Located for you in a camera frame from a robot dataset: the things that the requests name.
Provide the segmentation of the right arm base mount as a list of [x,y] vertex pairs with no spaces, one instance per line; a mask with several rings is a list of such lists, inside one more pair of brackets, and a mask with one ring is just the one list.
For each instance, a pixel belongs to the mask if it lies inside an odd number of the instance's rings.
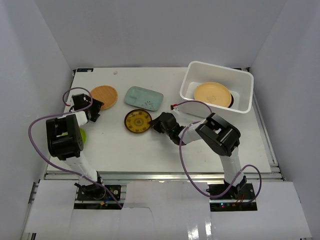
[[240,177],[240,184],[231,186],[223,196],[211,198],[210,209],[212,212],[255,211],[256,198],[253,184],[243,176]]

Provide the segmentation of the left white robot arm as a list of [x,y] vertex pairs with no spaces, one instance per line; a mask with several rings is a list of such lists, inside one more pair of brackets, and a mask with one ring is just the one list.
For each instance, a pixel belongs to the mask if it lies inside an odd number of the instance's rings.
[[73,110],[64,116],[46,120],[49,153],[79,173],[75,185],[86,196],[102,199],[106,187],[100,174],[90,165],[84,153],[84,140],[80,127],[89,121],[96,122],[103,102],[82,93],[72,96]]

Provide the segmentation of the black round plate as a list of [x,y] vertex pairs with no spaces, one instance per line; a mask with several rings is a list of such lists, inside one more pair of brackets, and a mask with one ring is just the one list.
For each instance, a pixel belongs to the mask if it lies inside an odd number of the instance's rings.
[[231,101],[230,101],[230,104],[229,104],[228,108],[231,108],[233,106],[233,104],[234,104],[234,101],[235,101],[234,96],[233,96],[233,94],[231,92],[230,92],[230,96],[231,96]]

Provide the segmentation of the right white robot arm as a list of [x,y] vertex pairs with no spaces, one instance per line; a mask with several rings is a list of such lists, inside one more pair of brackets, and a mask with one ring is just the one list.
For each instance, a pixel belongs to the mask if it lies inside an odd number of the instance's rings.
[[[181,126],[171,112],[163,112],[159,117],[149,122],[151,128],[161,134],[166,134],[178,145],[180,162],[185,175],[193,187],[203,196],[218,199],[225,195],[236,200],[244,193],[247,178],[243,173],[239,160],[240,131],[231,123],[215,113],[207,118],[188,126]],[[183,160],[182,147],[192,142],[202,140],[219,156],[223,172],[225,190],[218,195],[209,195],[201,190],[192,180]]]

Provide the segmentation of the black gold patterned plate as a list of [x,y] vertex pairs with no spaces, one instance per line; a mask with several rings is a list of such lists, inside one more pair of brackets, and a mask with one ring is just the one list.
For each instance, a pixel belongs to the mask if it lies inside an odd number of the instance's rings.
[[142,134],[151,127],[151,115],[143,109],[134,109],[128,112],[124,118],[125,128],[134,134]]

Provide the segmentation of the teal rectangular divided plate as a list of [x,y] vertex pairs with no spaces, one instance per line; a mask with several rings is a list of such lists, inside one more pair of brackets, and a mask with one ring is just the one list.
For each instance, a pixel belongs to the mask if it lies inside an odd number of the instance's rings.
[[162,93],[139,86],[130,87],[124,96],[126,104],[151,112],[160,109],[163,99]]

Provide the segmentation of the lime green round plate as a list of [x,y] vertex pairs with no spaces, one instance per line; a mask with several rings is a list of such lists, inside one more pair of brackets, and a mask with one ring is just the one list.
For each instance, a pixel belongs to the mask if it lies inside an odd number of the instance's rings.
[[87,134],[86,134],[86,131],[83,129],[83,128],[79,128],[80,130],[80,135],[82,137],[82,141],[83,141],[83,144],[85,145],[86,144],[86,141],[87,141]]

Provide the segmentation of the woven orange round plate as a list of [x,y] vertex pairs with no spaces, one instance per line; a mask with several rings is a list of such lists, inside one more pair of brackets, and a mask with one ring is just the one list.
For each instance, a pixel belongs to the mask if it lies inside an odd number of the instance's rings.
[[92,97],[103,103],[101,110],[107,110],[115,105],[118,100],[118,92],[109,85],[97,86],[90,91]]

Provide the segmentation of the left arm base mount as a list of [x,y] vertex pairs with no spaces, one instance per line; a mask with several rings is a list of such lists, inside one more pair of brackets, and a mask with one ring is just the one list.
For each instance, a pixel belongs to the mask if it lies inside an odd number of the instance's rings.
[[120,210],[114,198],[106,191],[95,184],[80,185],[77,187],[74,209],[78,210]]

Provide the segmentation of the tan yellow round plate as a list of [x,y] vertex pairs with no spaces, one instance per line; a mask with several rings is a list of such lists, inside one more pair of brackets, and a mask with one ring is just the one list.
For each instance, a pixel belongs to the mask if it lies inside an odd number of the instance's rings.
[[232,103],[232,95],[228,88],[217,82],[206,82],[199,85],[194,91],[194,99],[225,108]]

